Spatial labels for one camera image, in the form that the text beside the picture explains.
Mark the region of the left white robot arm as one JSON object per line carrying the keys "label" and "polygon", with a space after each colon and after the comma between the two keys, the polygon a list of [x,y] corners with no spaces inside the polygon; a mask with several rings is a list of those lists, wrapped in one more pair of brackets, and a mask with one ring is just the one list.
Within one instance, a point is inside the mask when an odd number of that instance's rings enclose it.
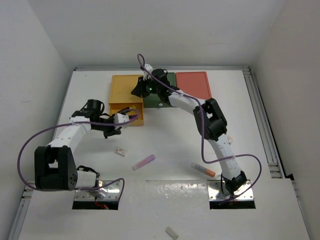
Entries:
{"label": "left white robot arm", "polygon": [[44,191],[73,191],[81,188],[95,188],[98,173],[92,170],[78,170],[73,153],[82,138],[91,130],[101,131],[105,138],[121,133],[122,124],[129,120],[124,112],[103,118],[105,105],[96,99],[89,99],[70,117],[70,125],[46,146],[39,146],[34,152],[35,186]]}

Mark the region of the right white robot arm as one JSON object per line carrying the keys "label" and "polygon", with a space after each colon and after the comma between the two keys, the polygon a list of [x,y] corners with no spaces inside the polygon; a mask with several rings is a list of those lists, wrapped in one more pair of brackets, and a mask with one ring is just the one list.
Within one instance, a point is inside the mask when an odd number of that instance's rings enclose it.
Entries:
{"label": "right white robot arm", "polygon": [[165,69],[147,69],[146,66],[141,66],[140,69],[143,76],[138,78],[131,94],[139,98],[155,94],[161,102],[190,113],[201,135],[201,149],[204,149],[204,141],[208,141],[219,159],[225,189],[233,196],[247,182],[247,177],[229,145],[227,120],[218,102],[213,98],[203,100],[190,96],[181,89],[171,86]]}

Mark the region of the yellow drawer box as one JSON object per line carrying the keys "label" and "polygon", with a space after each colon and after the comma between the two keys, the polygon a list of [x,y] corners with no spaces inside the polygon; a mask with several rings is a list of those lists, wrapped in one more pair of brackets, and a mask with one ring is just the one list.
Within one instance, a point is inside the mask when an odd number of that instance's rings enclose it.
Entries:
{"label": "yellow drawer box", "polygon": [[131,94],[136,87],[141,75],[113,75],[109,94],[109,114],[115,114],[125,108],[137,109],[140,113],[137,120],[130,126],[144,125],[144,101],[142,98]]}

